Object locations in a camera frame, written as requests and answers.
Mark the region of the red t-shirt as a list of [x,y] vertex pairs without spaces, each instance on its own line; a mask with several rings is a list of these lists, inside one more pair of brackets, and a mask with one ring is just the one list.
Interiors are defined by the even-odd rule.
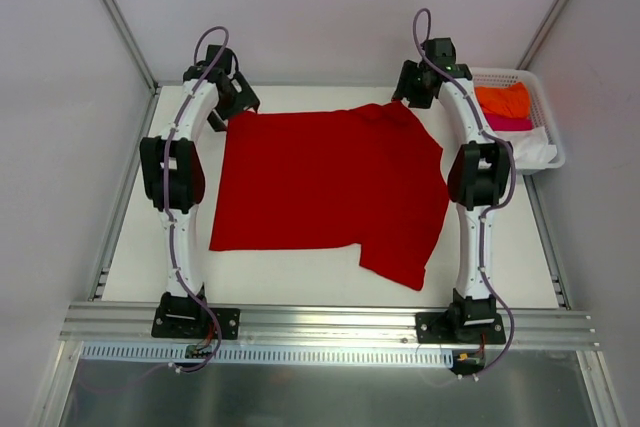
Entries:
[[421,290],[449,197],[442,147],[400,102],[234,117],[209,247],[360,248],[364,269]]

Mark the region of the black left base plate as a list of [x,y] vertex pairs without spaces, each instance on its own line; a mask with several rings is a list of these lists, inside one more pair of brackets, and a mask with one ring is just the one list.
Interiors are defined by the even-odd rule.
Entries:
[[[236,340],[241,311],[236,308],[210,308],[215,315],[223,340]],[[173,301],[156,308],[151,336],[159,339],[203,340],[209,334],[217,338],[217,329],[211,316],[197,303]]]

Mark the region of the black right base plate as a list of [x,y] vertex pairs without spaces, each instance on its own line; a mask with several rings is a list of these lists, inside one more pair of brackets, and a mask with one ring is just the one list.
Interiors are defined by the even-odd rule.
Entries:
[[464,325],[452,320],[447,311],[418,312],[415,330],[420,344],[506,344],[506,330],[499,314],[488,322]]

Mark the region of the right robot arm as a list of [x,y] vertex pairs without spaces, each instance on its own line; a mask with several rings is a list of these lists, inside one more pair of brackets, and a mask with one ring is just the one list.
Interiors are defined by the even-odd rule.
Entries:
[[460,226],[457,281],[445,313],[421,321],[420,332],[452,343],[503,345],[502,303],[491,284],[491,236],[496,211],[515,190],[513,149],[491,129],[472,73],[457,62],[452,40],[427,39],[416,46],[421,60],[404,62],[392,98],[422,109],[438,101],[459,143],[446,181]]

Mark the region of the white t-shirt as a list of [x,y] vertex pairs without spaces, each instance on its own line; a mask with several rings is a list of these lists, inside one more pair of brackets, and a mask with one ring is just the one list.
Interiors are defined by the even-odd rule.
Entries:
[[511,143],[519,171],[544,169],[557,155],[557,147],[550,143],[544,127],[503,132],[502,137]]

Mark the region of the aluminium mounting rail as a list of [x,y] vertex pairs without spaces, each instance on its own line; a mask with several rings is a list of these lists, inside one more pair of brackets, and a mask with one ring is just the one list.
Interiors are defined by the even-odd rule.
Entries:
[[[74,302],[62,340],[143,341],[151,338],[156,305],[144,302]],[[240,345],[414,348],[415,308],[243,305]],[[513,350],[598,351],[591,316],[562,309],[516,309]]]

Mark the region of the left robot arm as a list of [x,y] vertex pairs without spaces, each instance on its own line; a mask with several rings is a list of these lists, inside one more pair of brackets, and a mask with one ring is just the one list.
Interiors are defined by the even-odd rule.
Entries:
[[197,141],[206,126],[224,132],[231,118],[256,111],[260,100],[239,70],[234,51],[210,45],[183,74],[183,100],[174,120],[139,144],[143,187],[158,211],[167,251],[167,283],[156,308],[154,338],[235,340],[237,308],[206,311],[205,280],[197,259],[197,212],[206,180]]

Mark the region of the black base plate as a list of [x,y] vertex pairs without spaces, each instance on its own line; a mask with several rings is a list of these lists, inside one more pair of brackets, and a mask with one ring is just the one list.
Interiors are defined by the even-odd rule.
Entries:
[[[236,308],[210,308],[215,315],[223,340],[236,340],[241,311]],[[151,336],[159,339],[203,340],[209,334],[217,338],[217,329],[211,316],[197,303],[173,301],[156,308]]]
[[452,320],[447,311],[418,312],[415,330],[420,344],[506,344],[506,330],[499,314],[488,322],[464,325]]

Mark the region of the white plastic basket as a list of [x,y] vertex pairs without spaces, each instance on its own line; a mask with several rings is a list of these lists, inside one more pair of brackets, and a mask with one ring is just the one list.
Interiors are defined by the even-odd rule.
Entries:
[[[517,169],[518,173],[521,175],[534,175],[542,171],[554,170],[562,167],[566,162],[564,146],[562,145],[559,130],[553,117],[547,95],[535,74],[526,70],[480,67],[472,68],[471,72],[473,74],[475,88],[504,88],[517,82],[522,82],[526,86],[531,100],[530,114],[527,118],[531,120],[534,128],[544,127],[550,143],[557,147],[557,155],[555,159],[552,160],[544,169],[524,171],[519,171]],[[495,132],[497,136],[503,138],[502,133],[503,132]]]

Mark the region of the orange t-shirt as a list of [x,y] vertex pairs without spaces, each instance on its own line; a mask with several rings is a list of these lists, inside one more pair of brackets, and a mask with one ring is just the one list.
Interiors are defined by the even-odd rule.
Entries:
[[475,94],[485,114],[512,119],[524,119],[530,114],[531,100],[522,82],[504,88],[476,87]]

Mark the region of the magenta t-shirt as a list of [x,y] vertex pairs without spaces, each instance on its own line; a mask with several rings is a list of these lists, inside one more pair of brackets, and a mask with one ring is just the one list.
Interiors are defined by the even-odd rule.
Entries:
[[534,128],[528,118],[511,118],[487,113],[485,118],[495,132],[523,132]]

